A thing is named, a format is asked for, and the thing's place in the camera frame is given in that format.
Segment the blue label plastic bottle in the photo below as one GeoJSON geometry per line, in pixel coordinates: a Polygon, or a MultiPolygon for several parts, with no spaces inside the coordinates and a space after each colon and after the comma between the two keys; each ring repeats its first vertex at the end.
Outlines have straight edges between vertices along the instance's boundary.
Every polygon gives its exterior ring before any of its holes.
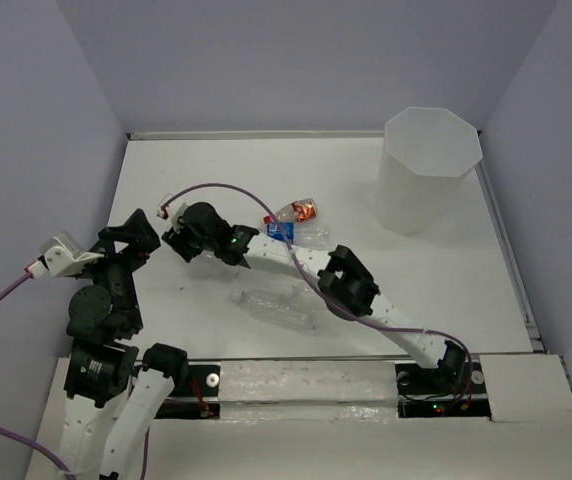
{"type": "Polygon", "coordinates": [[[270,222],[265,225],[265,233],[277,241],[287,238],[292,245],[314,250],[325,250],[330,245],[329,228],[316,221],[283,222],[280,225],[270,222]]]}

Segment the red label plastic bottle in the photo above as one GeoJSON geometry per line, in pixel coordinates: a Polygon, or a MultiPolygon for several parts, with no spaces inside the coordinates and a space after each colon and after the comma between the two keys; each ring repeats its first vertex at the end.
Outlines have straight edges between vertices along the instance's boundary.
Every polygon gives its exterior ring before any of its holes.
{"type": "Polygon", "coordinates": [[[274,221],[278,223],[301,223],[313,220],[317,216],[318,209],[315,201],[312,198],[306,198],[285,205],[273,215],[264,216],[262,221],[264,224],[274,221]]]}

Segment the clear bottle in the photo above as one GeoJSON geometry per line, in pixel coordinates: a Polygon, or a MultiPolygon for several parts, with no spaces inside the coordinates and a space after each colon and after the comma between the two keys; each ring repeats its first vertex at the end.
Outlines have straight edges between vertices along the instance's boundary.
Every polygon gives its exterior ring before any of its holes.
{"type": "Polygon", "coordinates": [[[198,281],[231,282],[237,278],[240,269],[217,259],[212,252],[203,251],[185,265],[187,276],[198,281]]]}
{"type": "Polygon", "coordinates": [[[303,334],[317,332],[317,316],[324,308],[304,282],[283,292],[240,290],[232,294],[231,300],[263,324],[303,334]]]}

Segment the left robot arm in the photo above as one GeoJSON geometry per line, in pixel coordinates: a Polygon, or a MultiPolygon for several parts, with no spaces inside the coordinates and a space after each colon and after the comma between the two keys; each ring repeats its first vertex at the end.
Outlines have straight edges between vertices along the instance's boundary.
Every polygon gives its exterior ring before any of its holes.
{"type": "Polygon", "coordinates": [[[169,395],[187,383],[185,351],[128,345],[143,328],[133,280],[161,245],[145,213],[106,227],[72,276],[86,280],[71,298],[72,350],[64,382],[59,455],[68,479],[124,479],[169,395]]]}

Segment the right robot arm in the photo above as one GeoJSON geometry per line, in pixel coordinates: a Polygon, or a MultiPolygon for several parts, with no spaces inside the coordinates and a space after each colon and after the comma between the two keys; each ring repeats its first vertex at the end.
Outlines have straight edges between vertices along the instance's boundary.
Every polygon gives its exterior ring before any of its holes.
{"type": "Polygon", "coordinates": [[[320,251],[287,245],[254,227],[229,224],[206,202],[166,201],[158,216],[170,225],[162,239],[186,262],[209,252],[229,266],[300,277],[333,315],[376,330],[404,350],[434,390],[452,391],[457,398],[470,393],[474,368],[463,342],[408,317],[384,296],[350,248],[320,251]]]}

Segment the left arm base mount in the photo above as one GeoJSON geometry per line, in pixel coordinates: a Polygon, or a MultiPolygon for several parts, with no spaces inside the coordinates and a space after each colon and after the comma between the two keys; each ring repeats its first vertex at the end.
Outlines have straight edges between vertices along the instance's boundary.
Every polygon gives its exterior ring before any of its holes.
{"type": "Polygon", "coordinates": [[[186,381],[158,409],[158,420],[211,420],[220,416],[219,363],[191,363],[186,381]]]}

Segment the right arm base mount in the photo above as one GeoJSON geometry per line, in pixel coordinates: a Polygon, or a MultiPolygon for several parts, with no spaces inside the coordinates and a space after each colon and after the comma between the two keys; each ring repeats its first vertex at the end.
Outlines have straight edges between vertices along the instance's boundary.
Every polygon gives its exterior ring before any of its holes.
{"type": "Polygon", "coordinates": [[[491,408],[481,363],[473,362],[470,390],[463,394],[464,386],[436,386],[430,371],[413,363],[395,365],[397,387],[397,413],[401,419],[433,418],[487,418],[491,408]]]}

